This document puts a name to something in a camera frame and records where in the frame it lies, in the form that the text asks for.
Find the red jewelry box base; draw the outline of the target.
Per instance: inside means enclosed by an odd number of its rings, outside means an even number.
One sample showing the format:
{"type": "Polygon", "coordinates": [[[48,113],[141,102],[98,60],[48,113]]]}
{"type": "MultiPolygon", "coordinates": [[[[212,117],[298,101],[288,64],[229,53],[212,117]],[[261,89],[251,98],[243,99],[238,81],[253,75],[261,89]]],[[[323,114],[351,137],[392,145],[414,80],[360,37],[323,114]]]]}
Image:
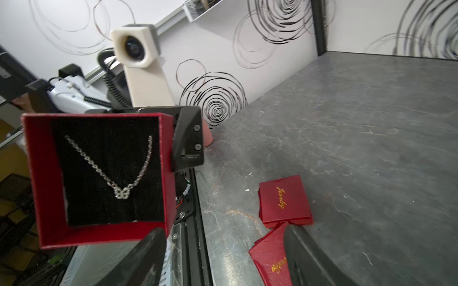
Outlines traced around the red jewelry box base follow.
{"type": "Polygon", "coordinates": [[[172,116],[29,113],[21,121],[41,248],[171,232],[172,116]]]}

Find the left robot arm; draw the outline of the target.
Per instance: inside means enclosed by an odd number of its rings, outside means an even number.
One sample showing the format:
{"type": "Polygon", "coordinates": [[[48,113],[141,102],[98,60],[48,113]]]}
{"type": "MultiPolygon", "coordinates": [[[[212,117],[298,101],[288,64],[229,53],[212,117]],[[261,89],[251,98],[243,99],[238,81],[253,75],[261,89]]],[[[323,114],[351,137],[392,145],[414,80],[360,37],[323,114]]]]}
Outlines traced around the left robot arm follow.
{"type": "Polygon", "coordinates": [[[204,163],[203,122],[199,107],[132,107],[123,74],[120,95],[93,87],[76,64],[69,64],[48,81],[37,79],[4,48],[1,49],[1,105],[12,104],[25,113],[163,113],[174,118],[171,163],[175,171],[204,163]]]}

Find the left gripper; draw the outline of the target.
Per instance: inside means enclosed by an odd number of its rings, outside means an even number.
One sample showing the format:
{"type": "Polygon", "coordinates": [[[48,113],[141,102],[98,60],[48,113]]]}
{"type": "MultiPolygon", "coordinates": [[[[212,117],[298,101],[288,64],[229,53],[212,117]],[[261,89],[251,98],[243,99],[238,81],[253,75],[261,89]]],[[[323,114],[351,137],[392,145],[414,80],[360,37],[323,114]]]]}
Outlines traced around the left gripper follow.
{"type": "Polygon", "coordinates": [[[202,112],[198,106],[146,107],[140,113],[163,113],[174,118],[171,166],[173,171],[204,164],[202,112]]]}

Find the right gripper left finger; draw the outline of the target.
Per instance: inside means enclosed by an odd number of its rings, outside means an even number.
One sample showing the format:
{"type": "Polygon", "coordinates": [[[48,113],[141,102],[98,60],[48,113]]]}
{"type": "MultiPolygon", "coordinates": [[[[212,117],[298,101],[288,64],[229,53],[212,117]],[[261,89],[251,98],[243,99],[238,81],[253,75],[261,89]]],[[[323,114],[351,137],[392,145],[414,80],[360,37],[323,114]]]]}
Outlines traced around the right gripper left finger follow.
{"type": "Polygon", "coordinates": [[[97,285],[158,286],[166,247],[165,231],[152,230],[97,285]]]}

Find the black foam insert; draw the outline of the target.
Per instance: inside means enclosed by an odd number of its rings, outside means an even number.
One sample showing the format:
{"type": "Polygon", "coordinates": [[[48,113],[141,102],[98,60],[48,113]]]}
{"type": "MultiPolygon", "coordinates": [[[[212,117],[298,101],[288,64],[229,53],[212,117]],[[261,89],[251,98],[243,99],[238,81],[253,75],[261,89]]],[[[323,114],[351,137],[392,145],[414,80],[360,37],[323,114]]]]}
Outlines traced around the black foam insert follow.
{"type": "Polygon", "coordinates": [[[163,222],[159,119],[51,121],[70,226],[163,222]]]}

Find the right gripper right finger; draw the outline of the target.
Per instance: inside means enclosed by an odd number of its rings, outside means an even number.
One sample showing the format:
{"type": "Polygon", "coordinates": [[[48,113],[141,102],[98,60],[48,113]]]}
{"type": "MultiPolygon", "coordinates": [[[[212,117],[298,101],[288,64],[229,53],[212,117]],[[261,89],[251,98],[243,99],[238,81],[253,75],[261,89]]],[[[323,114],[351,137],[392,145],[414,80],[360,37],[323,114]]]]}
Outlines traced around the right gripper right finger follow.
{"type": "Polygon", "coordinates": [[[294,286],[355,286],[314,241],[305,228],[288,225],[283,244],[294,286]]]}

